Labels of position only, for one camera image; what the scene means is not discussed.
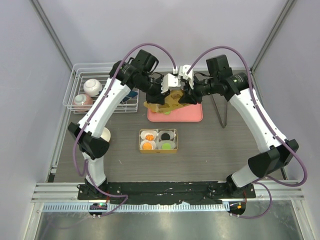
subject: muffin tin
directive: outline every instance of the muffin tin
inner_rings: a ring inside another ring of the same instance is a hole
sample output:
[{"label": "muffin tin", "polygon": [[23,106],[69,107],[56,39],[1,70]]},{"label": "muffin tin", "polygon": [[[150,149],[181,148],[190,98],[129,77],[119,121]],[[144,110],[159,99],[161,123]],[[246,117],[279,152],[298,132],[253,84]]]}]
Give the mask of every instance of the muffin tin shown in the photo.
[{"label": "muffin tin", "polygon": [[138,148],[142,154],[175,154],[178,151],[176,129],[141,129]]}]

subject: green object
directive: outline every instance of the green object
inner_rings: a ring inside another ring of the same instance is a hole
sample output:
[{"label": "green object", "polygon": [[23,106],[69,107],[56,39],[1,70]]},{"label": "green object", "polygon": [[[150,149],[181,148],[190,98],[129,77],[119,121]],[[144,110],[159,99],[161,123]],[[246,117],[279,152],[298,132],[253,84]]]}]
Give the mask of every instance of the green object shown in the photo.
[{"label": "green object", "polygon": [[171,144],[170,143],[164,143],[162,145],[162,150],[170,150],[171,149]]}]

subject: pink tray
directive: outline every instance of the pink tray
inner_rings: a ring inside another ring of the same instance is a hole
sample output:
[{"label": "pink tray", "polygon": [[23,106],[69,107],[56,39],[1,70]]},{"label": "pink tray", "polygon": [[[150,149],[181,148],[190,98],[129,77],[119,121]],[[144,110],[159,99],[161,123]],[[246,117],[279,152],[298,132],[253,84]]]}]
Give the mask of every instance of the pink tray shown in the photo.
[{"label": "pink tray", "polygon": [[170,114],[153,113],[148,109],[148,119],[150,122],[200,122],[204,117],[202,105],[189,105],[176,110]]}]

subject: white wire rack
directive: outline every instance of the white wire rack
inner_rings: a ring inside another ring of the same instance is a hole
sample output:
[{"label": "white wire rack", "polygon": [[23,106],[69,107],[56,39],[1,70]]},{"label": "white wire rack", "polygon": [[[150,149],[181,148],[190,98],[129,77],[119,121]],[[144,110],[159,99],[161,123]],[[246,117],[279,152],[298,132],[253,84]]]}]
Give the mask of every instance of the white wire rack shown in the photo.
[{"label": "white wire rack", "polygon": [[[73,101],[78,94],[84,94],[84,84],[89,79],[97,79],[104,87],[109,78],[109,72],[114,63],[78,63],[73,66],[69,83],[64,95],[63,105],[77,114],[84,114],[89,111],[92,105],[81,107],[74,105]],[[138,111],[139,91],[137,96],[126,102],[120,102],[114,110],[115,113],[136,113]],[[98,96],[93,96],[93,104]]]}]

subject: floor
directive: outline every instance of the floor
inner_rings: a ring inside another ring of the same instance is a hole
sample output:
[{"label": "floor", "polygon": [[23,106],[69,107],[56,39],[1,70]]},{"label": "floor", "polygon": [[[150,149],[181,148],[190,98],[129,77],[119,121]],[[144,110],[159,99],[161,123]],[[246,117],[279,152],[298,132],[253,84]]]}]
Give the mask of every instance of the floor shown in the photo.
[{"label": "floor", "polygon": [[[224,115],[225,99],[215,95],[218,109]],[[110,148],[104,157],[104,170],[110,182],[152,181],[213,181],[226,177],[259,153],[256,142],[241,118],[230,104],[227,126],[222,129],[209,96],[203,98],[201,122],[150,122],[143,106],[144,93],[140,92],[138,112],[115,113],[106,127],[111,132]],[[70,115],[77,123],[83,114]],[[141,154],[138,150],[140,129],[177,129],[176,154]],[[74,169],[72,148],[74,139],[65,134],[55,182],[83,182]],[[83,156],[77,151],[78,164]],[[281,179],[280,171],[274,174]]]},{"label": "floor", "polygon": [[[256,216],[263,212],[268,204],[268,201],[248,202],[245,215]],[[127,212],[114,213],[101,219],[85,219],[77,224],[88,216],[87,212],[45,212],[42,214],[35,239],[303,239],[291,201],[274,201],[271,210],[264,217],[255,220],[231,217],[225,211]]]}]

